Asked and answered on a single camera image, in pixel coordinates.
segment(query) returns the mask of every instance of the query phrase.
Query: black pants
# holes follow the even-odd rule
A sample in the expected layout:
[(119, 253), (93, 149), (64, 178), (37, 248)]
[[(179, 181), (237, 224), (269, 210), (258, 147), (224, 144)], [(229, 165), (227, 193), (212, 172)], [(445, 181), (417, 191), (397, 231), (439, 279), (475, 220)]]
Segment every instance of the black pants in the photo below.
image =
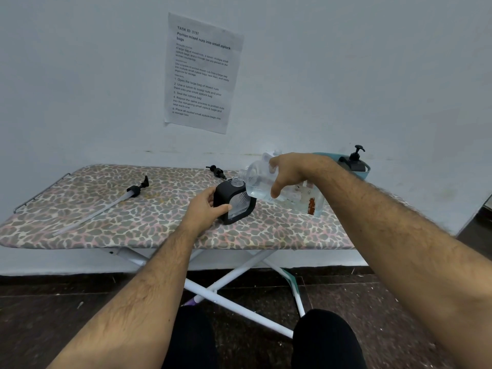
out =
[[(366, 369), (362, 350), (348, 323), (336, 313), (310, 310), (297, 323), (292, 369)], [(217, 369), (212, 325), (197, 306), (178, 310), (162, 369)]]

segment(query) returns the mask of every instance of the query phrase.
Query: patterned fabric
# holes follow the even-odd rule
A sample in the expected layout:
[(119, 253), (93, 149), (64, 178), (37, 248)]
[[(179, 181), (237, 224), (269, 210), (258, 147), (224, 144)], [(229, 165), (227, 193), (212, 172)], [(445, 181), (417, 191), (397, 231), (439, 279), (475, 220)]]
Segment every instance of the patterned fabric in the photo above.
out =
[[(81, 226), (68, 224), (120, 197), (144, 175), (150, 186)], [(12, 248), (155, 248), (181, 222), (197, 192), (217, 185), (208, 169), (93, 165), (79, 169), (21, 207), (0, 227), (0, 244)], [(253, 213), (231, 225), (216, 222), (195, 248), (350, 249), (352, 242), (331, 208), (319, 218), (257, 201)]]

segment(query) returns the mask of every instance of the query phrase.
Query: blue basket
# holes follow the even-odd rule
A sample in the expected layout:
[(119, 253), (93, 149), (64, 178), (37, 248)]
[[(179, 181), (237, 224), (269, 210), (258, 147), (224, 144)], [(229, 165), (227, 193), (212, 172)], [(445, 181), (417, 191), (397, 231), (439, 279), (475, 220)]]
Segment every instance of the blue basket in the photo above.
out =
[[(334, 161), (338, 162), (338, 160), (340, 159), (341, 156), (344, 156), (345, 158), (348, 159), (349, 155), (344, 155), (344, 154), (333, 154), (333, 153), (330, 153), (330, 152), (314, 152), (313, 154), (316, 154), (316, 155), (326, 155), (326, 156), (329, 156), (331, 159), (333, 159)], [(364, 161), (361, 160), (362, 163), (364, 163), (364, 165), (366, 166), (367, 168), (367, 171), (366, 172), (352, 172), (354, 174), (356, 174), (357, 176), (359, 176), (362, 180), (365, 180), (367, 175), (369, 174), (369, 172), (371, 171), (371, 168), (368, 166), (368, 164)]]

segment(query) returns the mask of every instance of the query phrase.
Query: ironing board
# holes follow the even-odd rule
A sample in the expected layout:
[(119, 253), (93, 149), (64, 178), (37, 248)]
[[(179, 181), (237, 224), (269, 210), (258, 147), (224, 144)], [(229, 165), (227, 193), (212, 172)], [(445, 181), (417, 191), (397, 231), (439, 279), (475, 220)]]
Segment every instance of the ironing board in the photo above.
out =
[[(53, 232), (114, 201), (144, 175), (149, 177), (150, 186), (142, 189), (138, 197), (120, 202), (80, 227), (53, 238)], [(116, 255), (142, 266), (148, 259), (132, 248), (160, 246), (181, 222), (189, 200), (222, 181), (208, 169), (113, 164), (83, 167), (17, 207), (0, 226), (0, 244), (11, 248), (117, 248)], [(321, 217), (313, 217), (257, 201), (250, 216), (227, 226), (216, 222), (200, 235), (194, 247), (190, 261), (204, 249), (246, 250), (252, 257), (208, 288), (187, 279), (185, 289), (196, 294), (187, 304), (208, 299), (292, 337), (292, 330), (219, 296), (217, 290), (263, 262), (286, 278), (303, 316), (295, 277), (267, 257), (279, 249), (352, 249), (354, 245), (327, 204)]]

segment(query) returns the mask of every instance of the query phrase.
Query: instruction sheet on wall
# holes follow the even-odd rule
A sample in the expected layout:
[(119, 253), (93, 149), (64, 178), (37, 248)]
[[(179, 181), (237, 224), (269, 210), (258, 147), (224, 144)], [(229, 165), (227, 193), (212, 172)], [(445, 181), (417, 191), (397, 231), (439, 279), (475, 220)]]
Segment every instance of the instruction sheet on wall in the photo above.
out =
[(225, 133), (244, 36), (169, 13), (166, 123)]

